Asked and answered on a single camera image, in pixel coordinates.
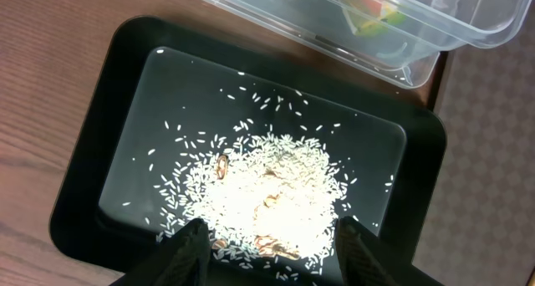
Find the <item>plastic container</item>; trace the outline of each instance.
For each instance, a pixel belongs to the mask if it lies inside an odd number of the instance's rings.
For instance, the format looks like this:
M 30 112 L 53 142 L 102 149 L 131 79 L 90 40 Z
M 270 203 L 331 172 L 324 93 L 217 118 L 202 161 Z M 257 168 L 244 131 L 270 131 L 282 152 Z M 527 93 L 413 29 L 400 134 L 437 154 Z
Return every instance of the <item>plastic container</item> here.
M 403 88 L 423 85 L 440 51 L 492 48 L 532 0 L 204 0 Z

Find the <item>brown patterned fabric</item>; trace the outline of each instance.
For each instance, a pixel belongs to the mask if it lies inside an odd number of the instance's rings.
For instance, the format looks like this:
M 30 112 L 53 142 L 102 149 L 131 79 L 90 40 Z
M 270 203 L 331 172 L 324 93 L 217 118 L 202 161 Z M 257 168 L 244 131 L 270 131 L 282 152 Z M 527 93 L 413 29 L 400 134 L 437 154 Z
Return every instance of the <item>brown patterned fabric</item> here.
M 535 9 L 509 43 L 452 53 L 448 148 L 414 265 L 446 286 L 525 286 L 535 267 Z

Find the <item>container lid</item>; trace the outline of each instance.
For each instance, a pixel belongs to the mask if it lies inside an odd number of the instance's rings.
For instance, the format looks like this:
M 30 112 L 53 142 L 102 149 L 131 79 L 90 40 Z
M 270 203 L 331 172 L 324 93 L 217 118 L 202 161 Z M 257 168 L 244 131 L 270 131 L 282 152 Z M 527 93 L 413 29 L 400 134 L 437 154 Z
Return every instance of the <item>container lid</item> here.
M 478 48 L 514 37 L 532 0 L 378 0 Z

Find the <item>wood grain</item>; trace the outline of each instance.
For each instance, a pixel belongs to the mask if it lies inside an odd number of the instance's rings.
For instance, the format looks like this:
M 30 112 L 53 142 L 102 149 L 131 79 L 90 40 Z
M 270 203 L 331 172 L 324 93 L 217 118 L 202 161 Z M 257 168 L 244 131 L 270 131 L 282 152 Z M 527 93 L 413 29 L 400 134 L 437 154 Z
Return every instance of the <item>wood grain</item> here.
M 426 105 L 404 91 L 199 0 L 0 0 L 0 285 L 106 285 L 121 273 L 63 256 L 48 220 L 110 39 L 153 14 Z

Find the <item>clear plastic container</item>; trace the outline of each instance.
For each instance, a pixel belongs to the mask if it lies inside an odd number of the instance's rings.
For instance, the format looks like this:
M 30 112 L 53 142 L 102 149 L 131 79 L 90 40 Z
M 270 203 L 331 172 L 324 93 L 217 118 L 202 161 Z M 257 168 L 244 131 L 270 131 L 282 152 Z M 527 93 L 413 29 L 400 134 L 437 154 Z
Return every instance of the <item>clear plastic container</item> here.
M 491 48 L 531 0 L 205 0 L 403 88 L 423 85 L 440 51 Z

